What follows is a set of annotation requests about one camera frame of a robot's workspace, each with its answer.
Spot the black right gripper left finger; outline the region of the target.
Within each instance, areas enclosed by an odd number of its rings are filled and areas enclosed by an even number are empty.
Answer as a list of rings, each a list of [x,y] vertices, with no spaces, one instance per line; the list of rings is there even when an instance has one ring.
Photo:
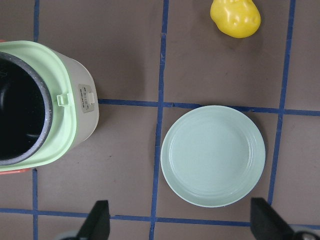
[[[76,240],[107,240],[111,232],[108,200],[98,200],[78,231]]]

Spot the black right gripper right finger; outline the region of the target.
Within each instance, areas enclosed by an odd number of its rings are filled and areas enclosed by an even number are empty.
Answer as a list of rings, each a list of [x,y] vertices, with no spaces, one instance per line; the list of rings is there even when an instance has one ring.
[[[256,240],[292,240],[294,230],[262,197],[250,200],[250,230]]]

